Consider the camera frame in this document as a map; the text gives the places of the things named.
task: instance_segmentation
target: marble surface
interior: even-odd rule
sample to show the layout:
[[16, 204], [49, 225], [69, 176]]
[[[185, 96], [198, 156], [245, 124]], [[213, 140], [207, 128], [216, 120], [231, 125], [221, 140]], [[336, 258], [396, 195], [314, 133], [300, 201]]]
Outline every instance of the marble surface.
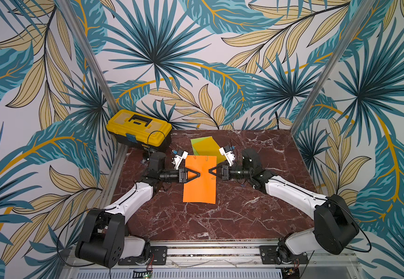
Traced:
[[[172, 131], [172, 143], [166, 151], [167, 167], [171, 168], [171, 150], [193, 154], [190, 139], [207, 136], [212, 136], [219, 146], [226, 146], [232, 138], [239, 154], [242, 148], [256, 149], [263, 167], [315, 191], [288, 130]], [[113, 201], [126, 193], [146, 169], [142, 157], [141, 150], [129, 148]], [[163, 185], [166, 191], [158, 192], [128, 221], [132, 235], [151, 240], [277, 238], [313, 227], [313, 221], [300, 210], [249, 184], [218, 179], [216, 204], [184, 203], [183, 184]]]

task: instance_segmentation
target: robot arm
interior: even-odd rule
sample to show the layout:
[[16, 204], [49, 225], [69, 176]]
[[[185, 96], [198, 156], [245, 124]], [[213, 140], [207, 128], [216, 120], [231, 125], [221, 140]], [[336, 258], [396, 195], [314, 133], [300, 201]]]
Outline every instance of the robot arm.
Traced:
[[[226, 146], [219, 151], [227, 156], [231, 150]], [[254, 189], [293, 205], [315, 223], [311, 229], [285, 236], [278, 243], [276, 262], [289, 263], [297, 255], [317, 249], [340, 254], [358, 234], [359, 228], [340, 196], [327, 197], [311, 192], [263, 169], [259, 156], [253, 149], [243, 150], [242, 159], [242, 166], [228, 160], [228, 164], [218, 165], [210, 173], [222, 180], [248, 179]]]
[[[125, 224], [129, 218], [149, 201], [161, 188], [161, 182], [187, 183], [200, 176], [188, 168], [179, 168], [187, 152], [176, 152], [173, 159], [175, 169], [164, 168], [166, 155], [155, 152], [149, 159], [148, 170], [140, 181], [113, 204], [103, 209], [92, 209], [85, 217], [75, 256], [108, 268], [120, 258], [138, 257], [142, 254], [145, 241], [139, 237], [125, 238]], [[188, 172], [196, 174], [188, 178]]]

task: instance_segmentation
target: toolbox handle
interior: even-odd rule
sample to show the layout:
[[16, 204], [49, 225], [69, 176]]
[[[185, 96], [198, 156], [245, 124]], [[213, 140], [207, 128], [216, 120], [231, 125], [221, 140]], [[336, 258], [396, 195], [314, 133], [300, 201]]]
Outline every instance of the toolbox handle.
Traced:
[[145, 127], [148, 126], [149, 123], [152, 121], [152, 119], [150, 119], [150, 118], [147, 118], [147, 117], [144, 117], [141, 115], [137, 115], [137, 114], [132, 115], [132, 117], [129, 119], [129, 122], [131, 120], [140, 120], [142, 122], [145, 122]]

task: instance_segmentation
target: tropical leaf wallpaper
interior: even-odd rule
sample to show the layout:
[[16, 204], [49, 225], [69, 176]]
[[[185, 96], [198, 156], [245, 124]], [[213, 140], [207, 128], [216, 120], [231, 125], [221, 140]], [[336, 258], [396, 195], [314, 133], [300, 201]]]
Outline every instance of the tropical leaf wallpaper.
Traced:
[[82, 25], [120, 108], [176, 129], [289, 129], [360, 2], [112, 0]]
[[[98, 53], [102, 4], [72, 3]], [[82, 220], [59, 231], [107, 186], [110, 114], [56, 3], [0, 0], [0, 279], [60, 274]]]
[[[404, 0], [383, 5], [294, 133], [318, 192], [342, 196], [368, 234], [372, 251], [357, 255], [370, 279], [404, 278]], [[352, 245], [369, 248], [363, 237]]]

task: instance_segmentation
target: yellow toolbox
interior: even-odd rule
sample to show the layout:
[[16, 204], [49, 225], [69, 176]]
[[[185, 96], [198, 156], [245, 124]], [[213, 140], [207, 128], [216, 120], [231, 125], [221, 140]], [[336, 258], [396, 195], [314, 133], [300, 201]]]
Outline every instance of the yellow toolbox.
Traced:
[[171, 143], [171, 124], [126, 109], [117, 112], [106, 128], [119, 143], [149, 152], [164, 152]]

